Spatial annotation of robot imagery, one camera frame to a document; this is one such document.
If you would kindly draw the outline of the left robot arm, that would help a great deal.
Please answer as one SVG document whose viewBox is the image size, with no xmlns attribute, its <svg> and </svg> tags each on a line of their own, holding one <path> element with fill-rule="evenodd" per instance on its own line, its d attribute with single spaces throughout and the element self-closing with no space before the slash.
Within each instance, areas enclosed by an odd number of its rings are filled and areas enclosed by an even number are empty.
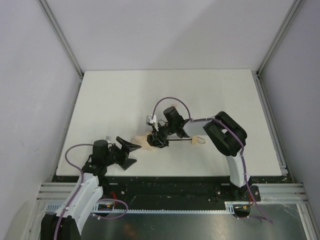
<svg viewBox="0 0 320 240">
<path fill-rule="evenodd" d="M 42 240 L 79 240 L 85 223 L 92 213 L 94 206 L 102 199 L 108 182 L 104 180 L 108 167 L 119 165 L 127 170 L 136 159 L 129 154 L 141 148 L 141 145 L 128 142 L 116 137 L 121 145 L 107 140 L 96 140 L 90 145 L 92 153 L 88 156 L 83 167 L 66 162 L 80 173 L 75 187 L 53 214 L 45 214 L 40 225 L 40 239 Z"/>
</svg>

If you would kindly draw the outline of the beige folding umbrella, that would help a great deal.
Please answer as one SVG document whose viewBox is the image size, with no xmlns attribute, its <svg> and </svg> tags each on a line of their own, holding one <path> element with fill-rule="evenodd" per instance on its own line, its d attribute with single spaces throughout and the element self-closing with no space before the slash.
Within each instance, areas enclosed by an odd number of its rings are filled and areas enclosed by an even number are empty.
<svg viewBox="0 0 320 240">
<path fill-rule="evenodd" d="M 142 148 L 165 148 L 169 146 L 170 141 L 190 141 L 193 145 L 204 145 L 206 140 L 200 135 L 188 135 L 183 127 L 187 122 L 178 112 L 176 105 L 173 104 L 163 111 L 166 120 L 163 125 L 160 124 L 161 119 L 157 116 L 147 115 L 146 124 L 152 127 L 152 130 L 144 135 L 138 135 L 133 138 L 135 144 Z"/>
</svg>

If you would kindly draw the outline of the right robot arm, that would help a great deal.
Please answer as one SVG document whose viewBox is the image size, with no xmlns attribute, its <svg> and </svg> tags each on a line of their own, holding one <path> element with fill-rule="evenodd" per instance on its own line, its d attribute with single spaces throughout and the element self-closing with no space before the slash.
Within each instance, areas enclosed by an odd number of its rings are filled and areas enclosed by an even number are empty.
<svg viewBox="0 0 320 240">
<path fill-rule="evenodd" d="M 161 125 L 155 115 L 146 117 L 146 124 L 152 127 L 147 136 L 150 146 L 164 148 L 169 145 L 169 136 L 191 138 L 208 136 L 217 150 L 226 157 L 230 172 L 230 182 L 242 188 L 249 181 L 244 168 L 242 155 L 248 137 L 246 131 L 226 112 L 220 111 L 215 116 L 200 119 L 184 119 L 174 106 L 163 111 L 166 118 Z"/>
</svg>

